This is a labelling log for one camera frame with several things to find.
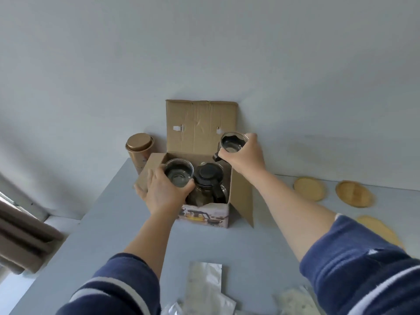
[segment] navy blue sleeve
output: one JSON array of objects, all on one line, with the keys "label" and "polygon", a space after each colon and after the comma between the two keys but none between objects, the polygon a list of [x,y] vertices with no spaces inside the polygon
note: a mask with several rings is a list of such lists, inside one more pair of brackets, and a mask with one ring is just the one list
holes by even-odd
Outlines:
[{"label": "navy blue sleeve", "polygon": [[57,315],[160,314],[159,280],[139,257],[119,253],[82,285]]},{"label": "navy blue sleeve", "polygon": [[328,315],[411,314],[420,307],[420,261],[343,215],[309,249],[300,271]]}]

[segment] gold tea canister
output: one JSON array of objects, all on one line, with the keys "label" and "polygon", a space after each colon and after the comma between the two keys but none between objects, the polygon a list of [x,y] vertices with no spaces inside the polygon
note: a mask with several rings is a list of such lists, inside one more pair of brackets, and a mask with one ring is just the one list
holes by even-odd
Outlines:
[{"label": "gold tea canister", "polygon": [[126,149],[133,161],[137,174],[140,174],[152,153],[154,140],[147,133],[136,133],[128,138]]}]

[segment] white stripe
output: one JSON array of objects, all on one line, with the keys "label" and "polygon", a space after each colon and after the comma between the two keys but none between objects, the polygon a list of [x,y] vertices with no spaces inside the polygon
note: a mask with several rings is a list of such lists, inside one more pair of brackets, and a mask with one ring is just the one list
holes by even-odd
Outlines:
[{"label": "white stripe", "polygon": [[404,275],[420,269],[420,265],[413,266],[412,268],[408,268],[407,270],[401,271],[393,276],[391,276],[389,279],[387,279],[385,282],[379,284],[373,291],[365,295],[359,302],[357,302],[356,305],[353,306],[353,308],[350,310],[348,315],[362,315],[363,312],[365,312],[366,308],[370,305],[370,303],[378,297],[380,293],[385,291],[391,284],[393,284],[396,280],[403,277]]},{"label": "white stripe", "polygon": [[77,291],[76,293],[73,294],[69,303],[77,300],[80,297],[89,296],[89,295],[106,295],[106,296],[109,296],[105,292],[100,291],[98,289],[80,289],[79,291]]},{"label": "white stripe", "polygon": [[128,295],[130,295],[132,297],[132,299],[134,300],[134,302],[136,302],[136,304],[139,306],[140,310],[142,311],[142,313],[144,315],[150,315],[150,311],[149,311],[149,308],[147,307],[146,302],[134,290],[134,288],[129,286],[127,283],[124,283],[123,281],[117,280],[116,278],[107,278],[107,277],[99,276],[99,277],[90,279],[85,284],[88,284],[88,283],[91,283],[91,282],[107,282],[107,283],[111,283],[111,284],[114,284],[114,285],[120,287]]}]

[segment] hand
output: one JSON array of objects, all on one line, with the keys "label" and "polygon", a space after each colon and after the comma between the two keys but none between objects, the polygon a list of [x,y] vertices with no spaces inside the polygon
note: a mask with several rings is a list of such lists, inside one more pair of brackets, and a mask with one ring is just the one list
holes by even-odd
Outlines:
[{"label": "hand", "polygon": [[163,172],[162,167],[149,169],[147,176],[147,189],[142,190],[137,184],[134,185],[136,193],[146,202],[152,215],[160,214],[175,220],[178,216],[186,196],[194,190],[194,179],[191,179],[183,188],[172,184]]},{"label": "hand", "polygon": [[224,148],[219,150],[219,157],[227,161],[233,169],[250,180],[261,170],[265,170],[263,150],[257,140],[256,133],[247,133],[247,143],[238,152],[227,152]]}]

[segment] person's left hand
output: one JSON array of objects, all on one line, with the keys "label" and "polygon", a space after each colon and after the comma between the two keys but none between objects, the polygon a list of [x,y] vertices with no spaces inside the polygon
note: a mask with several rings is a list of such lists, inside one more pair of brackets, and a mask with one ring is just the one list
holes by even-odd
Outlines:
[{"label": "person's left hand", "polygon": [[191,179],[183,188],[172,184],[163,172],[162,167],[149,169],[147,176],[147,189],[142,190],[137,184],[134,185],[136,193],[146,202],[152,215],[159,214],[173,218],[178,216],[186,196],[194,190],[194,179]]}]

